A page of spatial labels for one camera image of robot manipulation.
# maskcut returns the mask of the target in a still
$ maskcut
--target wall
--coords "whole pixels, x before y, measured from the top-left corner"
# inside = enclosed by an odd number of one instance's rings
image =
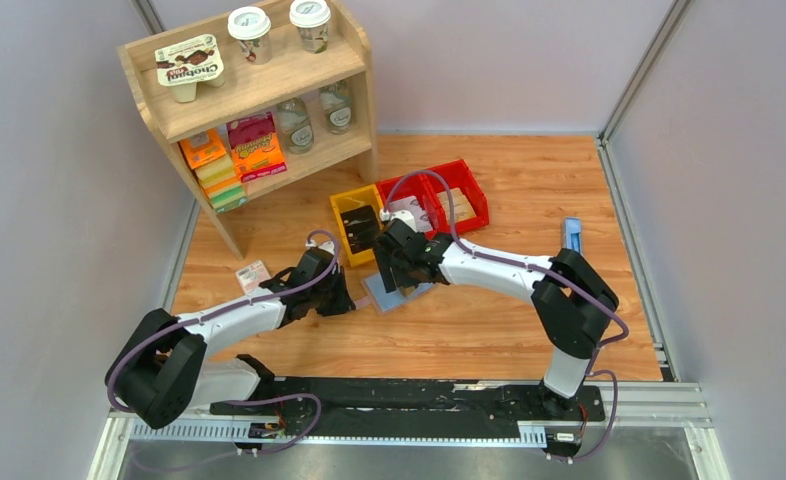
[[[159,305],[191,196],[115,47],[121,0],[0,1],[0,478],[84,478],[103,377]]]
[[[167,28],[249,0],[152,0]],[[671,0],[344,0],[381,130],[599,131]]]
[[[612,145],[732,478],[786,478],[786,2],[694,2]]]

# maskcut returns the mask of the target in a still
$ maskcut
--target glass bottle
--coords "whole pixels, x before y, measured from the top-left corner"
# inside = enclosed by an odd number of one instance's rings
[[[328,124],[328,131],[340,134],[352,126],[352,93],[346,80],[319,89],[319,100]]]
[[[278,131],[290,153],[305,153],[313,146],[313,130],[308,117],[308,107],[299,97],[285,100],[275,106]]]

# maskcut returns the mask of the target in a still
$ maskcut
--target white cup lid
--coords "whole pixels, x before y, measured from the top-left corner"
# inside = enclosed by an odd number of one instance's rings
[[[228,34],[238,40],[260,38],[271,26],[266,12],[258,7],[238,8],[228,15]]]
[[[295,0],[290,5],[290,23],[299,28],[318,27],[331,19],[325,0]]]

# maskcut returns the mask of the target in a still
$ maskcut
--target gray floor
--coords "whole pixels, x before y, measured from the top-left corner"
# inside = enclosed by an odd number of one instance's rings
[[[590,430],[588,448],[598,440]],[[217,443],[132,442],[130,452],[150,467],[186,465],[233,451]],[[520,448],[298,445],[272,456],[231,456],[172,474],[143,471],[126,461],[120,479],[696,479],[682,429],[618,428],[594,458],[575,465],[547,461]]]

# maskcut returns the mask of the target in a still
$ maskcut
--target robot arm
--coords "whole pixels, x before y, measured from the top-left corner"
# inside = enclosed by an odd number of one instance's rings
[[[156,340],[150,345],[153,348],[144,349],[122,367],[113,385],[116,397],[155,429],[171,423],[188,406],[248,399],[260,382],[259,365],[239,358],[225,363],[205,360],[243,338],[288,325],[311,308],[323,316],[354,310],[343,270],[337,265],[311,288],[278,296],[323,274],[336,261],[333,252],[333,245],[312,247],[296,267],[263,282],[249,296],[201,312],[177,317],[163,309],[149,312],[111,365],[105,384],[135,346],[173,325],[189,323]]]
[[[616,294],[590,264],[568,249],[555,257],[525,256],[461,240],[465,251],[451,235],[440,233],[428,240],[414,225],[409,212],[396,212],[379,236],[374,253],[385,289],[392,292],[425,282],[474,285],[534,305],[554,345],[541,382],[544,404],[556,409],[571,404],[610,319],[576,293],[565,294],[563,285],[532,266],[568,278],[615,310]],[[491,261],[491,257],[505,262]]]

